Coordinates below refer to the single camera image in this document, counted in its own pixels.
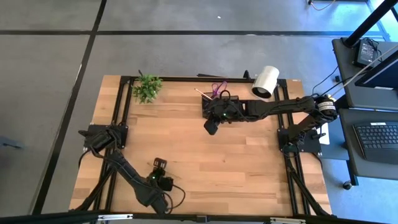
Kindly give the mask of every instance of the wood grain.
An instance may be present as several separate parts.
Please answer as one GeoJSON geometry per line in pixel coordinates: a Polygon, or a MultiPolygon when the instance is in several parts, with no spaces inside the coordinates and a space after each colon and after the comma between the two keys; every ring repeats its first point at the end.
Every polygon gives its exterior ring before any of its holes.
{"type": "MultiPolygon", "coordinates": [[[[119,79],[119,76],[103,78],[93,116],[95,124],[110,123],[119,79]]],[[[290,98],[303,95],[299,80],[287,83],[290,98]]],[[[239,95],[242,100],[256,99],[250,87],[247,83],[228,84],[231,94],[239,95]]],[[[221,124],[216,135],[210,136],[203,128],[201,97],[194,88],[209,92],[211,83],[164,82],[157,99],[149,105],[140,105],[132,98],[127,119],[129,134],[123,150],[126,159],[142,176],[151,172],[155,157],[168,161],[167,175],[187,192],[184,203],[173,213],[291,215],[284,160],[278,151],[277,116],[255,123],[221,124]]],[[[299,122],[305,116],[295,114],[294,120],[299,122]]],[[[83,159],[70,208],[79,206],[95,186],[101,162],[91,155],[83,159]]],[[[319,162],[312,155],[302,154],[302,163],[308,188],[330,212],[319,162]]],[[[173,189],[170,195],[174,204],[182,198],[178,189],[173,189]]],[[[111,210],[154,212],[137,202],[133,189],[120,175],[111,210]]]]}

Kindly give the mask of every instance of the floor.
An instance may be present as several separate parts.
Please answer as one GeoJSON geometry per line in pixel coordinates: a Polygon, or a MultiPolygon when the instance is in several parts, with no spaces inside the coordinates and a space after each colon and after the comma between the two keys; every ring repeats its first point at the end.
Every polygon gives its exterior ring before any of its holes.
{"type": "MultiPolygon", "coordinates": [[[[77,131],[86,129],[91,120],[103,75],[137,75],[141,69],[160,76],[207,73],[241,77],[246,69],[258,73],[263,66],[273,65],[281,78],[303,80],[309,94],[336,67],[331,40],[354,31],[371,13],[369,6],[375,8],[381,2],[337,2],[315,11],[305,0],[112,0],[106,3],[99,30],[325,32],[289,36],[98,35],[86,64],[83,56],[88,56],[86,46],[93,36],[89,40],[89,35],[79,32],[92,30],[101,0],[0,0],[0,136],[25,145],[23,149],[0,150],[0,216],[30,212],[78,73],[84,76],[45,201],[46,213],[68,209],[83,144],[77,131]],[[9,35],[2,30],[32,32],[9,35]],[[41,35],[33,30],[73,31],[41,35]]],[[[328,2],[316,4],[322,7],[328,2]]],[[[398,41],[398,23],[391,12],[381,22],[390,40],[398,41]]],[[[381,28],[371,29],[377,40],[383,40],[381,28]]],[[[318,91],[332,84],[329,79],[318,91]]],[[[349,179],[344,161],[323,160],[323,170],[333,214],[398,223],[394,212],[398,210],[398,182],[359,178],[360,186],[346,191],[341,188],[349,179]]]]}

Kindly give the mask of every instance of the white cable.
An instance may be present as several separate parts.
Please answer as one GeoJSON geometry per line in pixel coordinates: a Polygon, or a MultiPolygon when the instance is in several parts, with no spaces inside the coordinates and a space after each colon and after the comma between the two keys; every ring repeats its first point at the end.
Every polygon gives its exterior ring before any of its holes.
{"type": "Polygon", "coordinates": [[[362,68],[361,71],[359,71],[356,75],[354,75],[350,80],[348,80],[340,89],[338,89],[337,91],[335,91],[334,94],[331,95],[331,97],[333,97],[336,93],[338,93],[340,90],[342,90],[346,85],[348,85],[350,82],[352,82],[359,74],[361,74],[363,71],[365,71],[369,66],[371,66],[374,62],[378,61],[381,57],[385,56],[388,52],[390,52],[391,50],[394,50],[396,47],[398,47],[398,45],[395,45],[393,48],[391,48],[390,50],[384,52],[382,55],[380,55],[378,58],[374,59],[369,65],[365,66],[364,68],[362,68]]]}
{"type": "Polygon", "coordinates": [[[331,6],[333,3],[335,3],[335,1],[336,1],[336,0],[333,0],[329,5],[327,5],[327,6],[323,7],[323,8],[321,8],[321,9],[316,8],[315,5],[314,5],[312,2],[311,2],[311,6],[312,6],[315,10],[322,11],[322,10],[326,9],[327,7],[331,6]]]}

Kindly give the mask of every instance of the desk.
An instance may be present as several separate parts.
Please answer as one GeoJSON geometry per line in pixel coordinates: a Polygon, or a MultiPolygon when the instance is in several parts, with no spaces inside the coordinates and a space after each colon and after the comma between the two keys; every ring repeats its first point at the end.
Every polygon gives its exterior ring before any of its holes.
{"type": "MultiPolygon", "coordinates": [[[[332,40],[332,44],[342,79],[344,80],[345,78],[349,78],[357,74],[361,68],[358,68],[352,64],[356,50],[345,47],[341,39],[332,40]]],[[[378,49],[384,53],[397,44],[397,42],[380,42],[378,49]]],[[[338,100],[338,102],[344,102],[342,105],[348,104],[348,106],[345,106],[345,108],[398,110],[398,95],[396,91],[377,90],[368,87],[356,86],[355,81],[359,78],[360,77],[357,77],[345,87],[345,96],[342,96],[338,100]]]]}
{"type": "MultiPolygon", "coordinates": [[[[103,78],[94,124],[110,123],[120,78],[103,78]]],[[[290,98],[303,96],[300,80],[287,80],[287,86],[290,98]]],[[[123,149],[126,159],[142,176],[152,171],[155,157],[168,161],[167,175],[187,192],[184,203],[174,214],[292,215],[284,159],[278,150],[277,116],[255,123],[221,124],[217,134],[210,136],[203,128],[201,96],[194,88],[211,91],[211,82],[164,81],[153,104],[140,105],[131,100],[129,133],[123,149]]],[[[250,83],[228,83],[231,94],[242,100],[255,99],[250,88],[250,83]]],[[[304,117],[304,113],[294,114],[295,123],[304,117]]],[[[330,213],[319,161],[311,154],[300,155],[309,191],[330,213]]],[[[91,154],[83,158],[70,208],[79,206],[96,185],[101,163],[91,154]]],[[[297,187],[295,192],[300,204],[297,187]]],[[[171,196],[179,202],[182,193],[174,189],[171,196]]],[[[137,202],[133,189],[119,175],[111,211],[154,213],[137,202]]]]}
{"type": "Polygon", "coordinates": [[[322,155],[320,155],[319,158],[347,161],[349,157],[345,145],[345,138],[343,134],[343,128],[341,127],[340,118],[337,118],[333,122],[330,122],[328,124],[328,127],[330,144],[321,144],[322,155]]]}
{"type": "Polygon", "coordinates": [[[339,110],[339,114],[348,145],[349,161],[347,161],[347,165],[351,183],[358,184],[353,174],[360,177],[398,180],[398,165],[371,162],[363,158],[353,129],[353,124],[368,122],[372,118],[376,118],[378,122],[396,121],[398,113],[343,109],[339,110]]]}

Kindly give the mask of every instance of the white cylinder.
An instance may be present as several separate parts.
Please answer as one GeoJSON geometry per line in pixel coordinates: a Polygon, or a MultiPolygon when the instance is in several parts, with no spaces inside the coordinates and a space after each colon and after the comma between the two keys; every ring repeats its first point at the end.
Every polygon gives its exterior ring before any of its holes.
{"type": "Polygon", "coordinates": [[[265,66],[262,72],[257,76],[251,91],[260,98],[270,98],[274,91],[279,70],[273,66],[265,66]]]}

